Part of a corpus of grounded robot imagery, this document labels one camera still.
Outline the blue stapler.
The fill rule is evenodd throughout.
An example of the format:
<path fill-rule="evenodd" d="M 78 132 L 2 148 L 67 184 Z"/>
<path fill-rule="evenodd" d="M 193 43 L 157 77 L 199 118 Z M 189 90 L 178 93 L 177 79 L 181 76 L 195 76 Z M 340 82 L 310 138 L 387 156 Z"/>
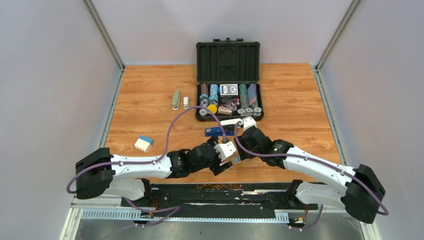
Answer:
<path fill-rule="evenodd" d="M 224 132 L 227 136 L 234 135 L 234 126 L 233 125 L 223 125 Z M 223 131 L 219 126 L 206 128 L 204 131 L 206 137 L 222 137 Z"/>

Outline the white and blue staple box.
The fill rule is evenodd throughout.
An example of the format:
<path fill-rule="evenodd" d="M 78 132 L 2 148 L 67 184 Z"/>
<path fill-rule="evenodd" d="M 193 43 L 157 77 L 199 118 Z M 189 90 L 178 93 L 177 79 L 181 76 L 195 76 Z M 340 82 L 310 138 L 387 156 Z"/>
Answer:
<path fill-rule="evenodd" d="M 154 144 L 154 141 L 151 138 L 146 137 L 144 135 L 140 135 L 139 138 L 134 143 L 134 147 L 137 150 L 147 153 L 151 149 L 153 144 Z"/>

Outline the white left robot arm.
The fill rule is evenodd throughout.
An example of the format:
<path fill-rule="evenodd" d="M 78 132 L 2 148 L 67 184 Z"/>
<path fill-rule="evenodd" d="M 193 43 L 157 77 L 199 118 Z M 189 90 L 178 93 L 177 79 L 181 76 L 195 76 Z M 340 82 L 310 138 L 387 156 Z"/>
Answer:
<path fill-rule="evenodd" d="M 232 166 L 225 162 L 236 152 L 235 145 L 213 136 L 193 149 L 181 149 L 164 156 L 129 157 L 112 154 L 108 147 L 90 153 L 75 164 L 73 194 L 80 200 L 103 194 L 127 198 L 140 206 L 153 201 L 149 178 L 179 179 L 203 169 L 219 175 Z"/>

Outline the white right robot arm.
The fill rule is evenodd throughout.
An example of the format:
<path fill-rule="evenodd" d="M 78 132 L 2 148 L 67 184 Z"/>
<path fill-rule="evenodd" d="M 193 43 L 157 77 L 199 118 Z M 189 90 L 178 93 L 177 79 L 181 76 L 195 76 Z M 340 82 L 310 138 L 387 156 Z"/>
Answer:
<path fill-rule="evenodd" d="M 286 190 L 285 201 L 292 209 L 317 204 L 344 209 L 356 220 L 372 224 L 377 215 L 387 216 L 383 204 L 385 188 L 367 165 L 358 167 L 337 164 L 314 156 L 282 139 L 272 141 L 259 128 L 250 126 L 234 141 L 242 159 L 260 158 L 267 165 L 308 175 L 319 183 L 293 180 Z"/>

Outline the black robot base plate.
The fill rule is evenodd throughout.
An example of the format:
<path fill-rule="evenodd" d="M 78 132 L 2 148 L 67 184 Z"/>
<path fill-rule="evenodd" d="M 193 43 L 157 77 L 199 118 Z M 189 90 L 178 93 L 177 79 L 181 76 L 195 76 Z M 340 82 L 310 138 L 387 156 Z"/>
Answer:
<path fill-rule="evenodd" d="M 271 219 L 276 210 L 303 215 L 316 211 L 289 197 L 288 182 L 152 184 L 150 192 L 133 204 L 160 210 L 156 217 L 171 214 L 184 219 Z"/>

